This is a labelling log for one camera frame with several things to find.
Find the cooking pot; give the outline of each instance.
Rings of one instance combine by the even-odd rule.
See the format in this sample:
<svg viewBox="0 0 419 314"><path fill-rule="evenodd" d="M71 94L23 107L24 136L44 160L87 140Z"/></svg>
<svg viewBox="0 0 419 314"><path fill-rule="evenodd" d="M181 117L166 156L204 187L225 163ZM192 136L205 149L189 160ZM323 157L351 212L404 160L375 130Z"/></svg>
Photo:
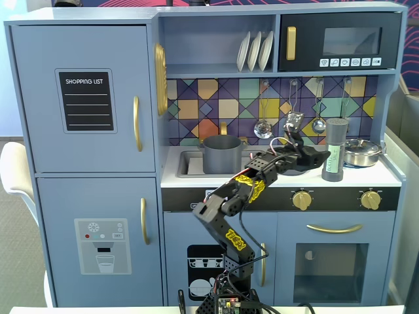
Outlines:
<svg viewBox="0 0 419 314"><path fill-rule="evenodd" d="M205 174L234 174L242 170L247 143L231 135L214 135L202 142Z"/></svg>
<svg viewBox="0 0 419 314"><path fill-rule="evenodd" d="M345 144L344 161L357 167L371 167L378 161L382 149L365 139L349 139Z"/></svg>

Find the white chair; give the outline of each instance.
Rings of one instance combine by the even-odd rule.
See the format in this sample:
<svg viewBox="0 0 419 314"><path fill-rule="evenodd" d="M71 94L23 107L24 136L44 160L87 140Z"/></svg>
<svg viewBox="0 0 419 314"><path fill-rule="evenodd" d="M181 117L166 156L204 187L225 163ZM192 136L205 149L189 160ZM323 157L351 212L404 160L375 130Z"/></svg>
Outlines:
<svg viewBox="0 0 419 314"><path fill-rule="evenodd" d="M9 142L3 147L0 155L0 178L5 191L8 194L19 195L27 205L33 219L39 225L25 146L20 143ZM46 272L44 275L44 295L46 306L52 307Z"/></svg>

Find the pan lid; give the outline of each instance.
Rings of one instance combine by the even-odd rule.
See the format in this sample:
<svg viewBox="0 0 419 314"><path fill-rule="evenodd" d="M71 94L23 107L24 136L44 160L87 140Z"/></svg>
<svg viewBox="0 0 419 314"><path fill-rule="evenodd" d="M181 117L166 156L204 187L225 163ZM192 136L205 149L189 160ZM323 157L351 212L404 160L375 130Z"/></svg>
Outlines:
<svg viewBox="0 0 419 314"><path fill-rule="evenodd" d="M354 155L377 155L381 147L366 139L349 139L345 144L345 152Z"/></svg>

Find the play kitchen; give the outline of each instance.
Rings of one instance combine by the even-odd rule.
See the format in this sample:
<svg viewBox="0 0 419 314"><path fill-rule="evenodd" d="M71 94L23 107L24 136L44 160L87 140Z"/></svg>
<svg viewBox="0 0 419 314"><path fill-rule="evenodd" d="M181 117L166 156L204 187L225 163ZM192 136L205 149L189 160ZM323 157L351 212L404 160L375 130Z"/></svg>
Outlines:
<svg viewBox="0 0 419 314"><path fill-rule="evenodd" d="M6 22L54 305L177 305L179 289L200 305L225 248L192 210L282 145L330 156L244 211L270 253L252 288L270 305L385 304L405 176L382 149L406 19L358 1Z"/></svg>

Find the circuit board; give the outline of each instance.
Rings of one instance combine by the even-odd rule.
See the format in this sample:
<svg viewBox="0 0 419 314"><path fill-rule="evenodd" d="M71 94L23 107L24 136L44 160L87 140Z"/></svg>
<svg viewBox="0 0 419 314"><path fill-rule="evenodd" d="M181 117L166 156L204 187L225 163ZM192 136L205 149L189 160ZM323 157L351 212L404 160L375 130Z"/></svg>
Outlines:
<svg viewBox="0 0 419 314"><path fill-rule="evenodd" d="M218 314L240 314L240 305L238 298L219 298Z"/></svg>

